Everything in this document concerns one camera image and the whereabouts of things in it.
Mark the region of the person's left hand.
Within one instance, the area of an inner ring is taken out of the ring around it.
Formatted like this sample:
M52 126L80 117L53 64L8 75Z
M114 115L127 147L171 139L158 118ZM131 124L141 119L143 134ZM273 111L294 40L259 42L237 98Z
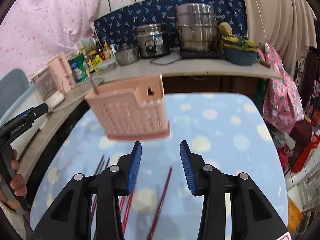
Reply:
M20 168L20 164L17 161L17 151L15 149L11 150L12 153L12 160L10 161L11 168L15 171L18 171ZM15 191L15 196L18 197L24 197L27 194L27 187L24 183L24 178L21 174L16 173L13 179L10 182L10 187ZM3 202L5 205L10 207L12 210L17 211L21 205L20 202L17 200L8 200L5 193L1 190L1 202Z

